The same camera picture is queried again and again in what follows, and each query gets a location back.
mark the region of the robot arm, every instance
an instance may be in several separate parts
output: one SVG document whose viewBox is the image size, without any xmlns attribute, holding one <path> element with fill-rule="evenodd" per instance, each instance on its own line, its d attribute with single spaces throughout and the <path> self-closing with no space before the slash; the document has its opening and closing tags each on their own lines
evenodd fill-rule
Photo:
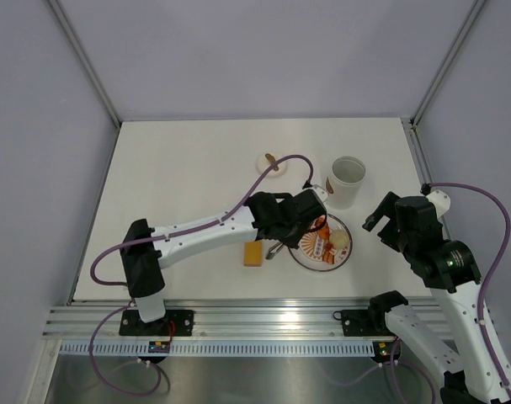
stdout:
<svg viewBox="0 0 511 404">
<path fill-rule="evenodd" d="M 165 316 L 162 269 L 203 251 L 226 244 L 257 240 L 278 240 L 287 247 L 298 242 L 311 224 L 326 215 L 327 193 L 319 187 L 290 194 L 258 192 L 235 214 L 224 214 L 175 226 L 149 227 L 146 219 L 131 224 L 124 242 L 164 236 L 162 240 L 122 248 L 120 256 L 130 296 L 135 299 L 141 319 L 153 322 Z M 215 226 L 202 226 L 216 222 Z"/>
<path fill-rule="evenodd" d="M 439 385 L 444 386 L 441 390 L 444 403 L 509 402 L 507 389 L 498 377 L 476 318 L 481 283 L 476 261 L 464 243 L 443 238 L 442 225 L 437 220 L 449 207 L 450 199 L 441 191 L 434 191 L 427 198 L 399 198 L 389 193 L 367 218 L 364 228 L 371 231 L 383 216 L 389 218 L 378 236 L 387 246 L 402 253 L 413 272 L 430 288 L 448 320 L 460 355 L 420 321 L 404 298 L 402 304 L 378 313 L 378 318 L 409 346 Z M 370 310 L 383 306 L 378 300 L 384 299 L 384 295 L 372 299 Z M 484 310 L 487 332 L 511 389 L 511 366 L 487 308 Z"/>
</svg>

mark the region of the paper cup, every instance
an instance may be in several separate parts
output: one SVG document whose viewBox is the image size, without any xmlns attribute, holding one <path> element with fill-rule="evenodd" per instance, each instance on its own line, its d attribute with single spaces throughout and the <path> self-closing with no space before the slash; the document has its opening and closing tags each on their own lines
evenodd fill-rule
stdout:
<svg viewBox="0 0 511 404">
<path fill-rule="evenodd" d="M 365 165 L 356 157 L 340 157 L 333 162 L 326 179 L 328 206 L 343 210 L 350 208 L 365 178 Z"/>
</svg>

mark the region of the gray wall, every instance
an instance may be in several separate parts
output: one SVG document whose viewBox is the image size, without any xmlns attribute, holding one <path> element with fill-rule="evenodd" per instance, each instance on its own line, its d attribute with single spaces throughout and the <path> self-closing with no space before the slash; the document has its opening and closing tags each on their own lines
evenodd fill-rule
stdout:
<svg viewBox="0 0 511 404">
<path fill-rule="evenodd" d="M 435 180 L 488 189 L 511 215 L 511 0 L 487 6 L 419 135 Z M 485 274 L 502 241 L 503 218 L 482 196 L 449 192 L 452 236 L 469 244 Z M 487 298 L 511 360 L 511 240 Z"/>
<path fill-rule="evenodd" d="M 63 0 L 122 120 L 410 116 L 472 0 Z"/>
<path fill-rule="evenodd" d="M 0 0 L 0 404 L 66 302 L 115 133 L 38 0 Z"/>
</svg>

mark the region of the white tabletop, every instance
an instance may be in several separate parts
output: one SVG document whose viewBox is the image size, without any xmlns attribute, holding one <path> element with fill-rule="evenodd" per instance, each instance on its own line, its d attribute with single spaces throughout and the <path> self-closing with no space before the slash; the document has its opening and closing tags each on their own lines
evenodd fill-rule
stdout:
<svg viewBox="0 0 511 404">
<path fill-rule="evenodd" d="M 232 207 L 257 179 L 255 164 L 266 152 L 304 154 L 323 184 L 332 161 L 354 156 L 367 174 L 354 206 L 328 210 L 353 237 L 347 263 L 314 273 L 282 250 L 260 268 L 242 265 L 243 244 L 190 257 L 163 271 L 168 299 L 371 297 L 388 290 L 429 295 L 400 254 L 361 228 L 388 191 L 418 194 L 420 182 L 401 121 L 397 118 L 314 120 L 213 120 L 126 122 L 114 151 L 74 300 L 129 298 L 123 287 L 100 286 L 89 275 L 94 258 L 122 242 L 132 221 L 149 226 L 196 220 Z M 289 161 L 285 175 L 267 178 L 259 190 L 301 191 L 308 174 Z M 274 242 L 264 242 L 264 251 Z M 98 276 L 125 280 L 117 252 L 98 266 Z"/>
</svg>

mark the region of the sponge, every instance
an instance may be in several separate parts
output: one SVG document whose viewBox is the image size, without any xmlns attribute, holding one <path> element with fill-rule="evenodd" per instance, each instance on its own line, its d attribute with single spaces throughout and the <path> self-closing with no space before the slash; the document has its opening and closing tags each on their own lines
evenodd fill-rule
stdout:
<svg viewBox="0 0 511 404">
<path fill-rule="evenodd" d="M 260 267 L 263 265 L 263 242 L 244 243 L 244 267 Z"/>
</svg>

